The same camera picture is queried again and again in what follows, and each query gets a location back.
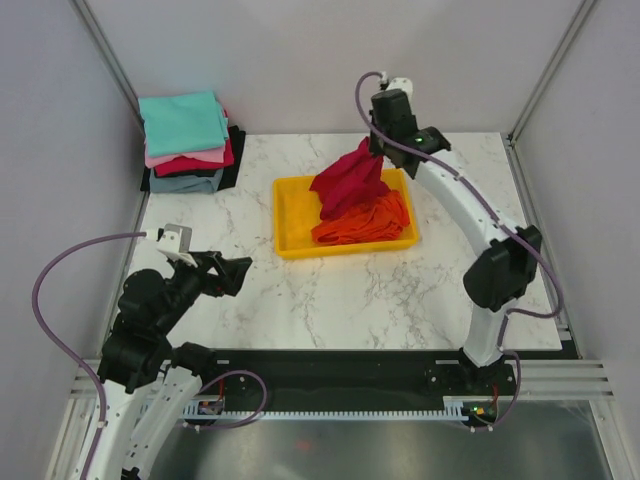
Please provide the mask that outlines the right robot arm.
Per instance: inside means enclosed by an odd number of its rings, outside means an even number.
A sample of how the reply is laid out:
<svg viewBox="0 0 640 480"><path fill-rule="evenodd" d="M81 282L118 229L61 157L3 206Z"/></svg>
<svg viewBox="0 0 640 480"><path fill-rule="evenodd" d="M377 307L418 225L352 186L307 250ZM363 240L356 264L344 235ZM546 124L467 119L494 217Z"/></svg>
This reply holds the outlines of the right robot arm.
<svg viewBox="0 0 640 480"><path fill-rule="evenodd" d="M429 191L476 255L463 275L472 315L462 354L469 369L490 368L502 357L505 316L536 276L542 235L487 210L488 201L454 164L451 143L434 127L418 127L409 86L392 81L372 96L370 149Z"/></svg>

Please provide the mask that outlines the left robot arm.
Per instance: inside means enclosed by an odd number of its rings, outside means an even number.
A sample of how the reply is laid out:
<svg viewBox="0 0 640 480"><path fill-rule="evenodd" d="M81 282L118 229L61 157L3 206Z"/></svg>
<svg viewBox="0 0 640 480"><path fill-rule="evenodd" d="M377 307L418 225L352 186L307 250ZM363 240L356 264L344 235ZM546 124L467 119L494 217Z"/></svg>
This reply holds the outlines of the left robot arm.
<svg viewBox="0 0 640 480"><path fill-rule="evenodd" d="M184 408L217 381L211 350L193 343L175 348L168 334L200 296L237 295L252 260L193 252L168 262L169 278L143 269L125 280L98 367L78 362L96 388L97 405L75 479L147 478Z"/></svg>

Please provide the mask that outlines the yellow plastic tray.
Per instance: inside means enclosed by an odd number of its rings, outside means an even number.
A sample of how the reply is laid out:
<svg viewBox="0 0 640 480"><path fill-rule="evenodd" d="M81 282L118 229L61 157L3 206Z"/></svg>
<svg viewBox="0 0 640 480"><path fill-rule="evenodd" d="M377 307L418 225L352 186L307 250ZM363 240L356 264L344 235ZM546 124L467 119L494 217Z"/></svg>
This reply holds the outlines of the yellow plastic tray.
<svg viewBox="0 0 640 480"><path fill-rule="evenodd" d="M369 254L405 250L416 245L420 232L402 170L383 169L381 180L397 190L407 207L409 225L398 239L349 245L326 246L313 241L311 230L320 223L321 202L309 190L313 175L279 178L273 182L274 250L285 260L302 260L327 256Z"/></svg>

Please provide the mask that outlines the crimson red t-shirt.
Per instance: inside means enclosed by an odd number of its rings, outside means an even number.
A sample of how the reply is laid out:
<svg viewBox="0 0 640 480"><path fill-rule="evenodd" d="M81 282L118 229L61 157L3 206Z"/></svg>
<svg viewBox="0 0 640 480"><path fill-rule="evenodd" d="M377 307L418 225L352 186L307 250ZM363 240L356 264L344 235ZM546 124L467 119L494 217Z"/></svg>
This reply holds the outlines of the crimson red t-shirt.
<svg viewBox="0 0 640 480"><path fill-rule="evenodd" d="M381 180L383 158L374 156L365 137L358 147L341 156L313 179L309 190L322 205L321 220L335 220L351 207L370 202L389 192Z"/></svg>

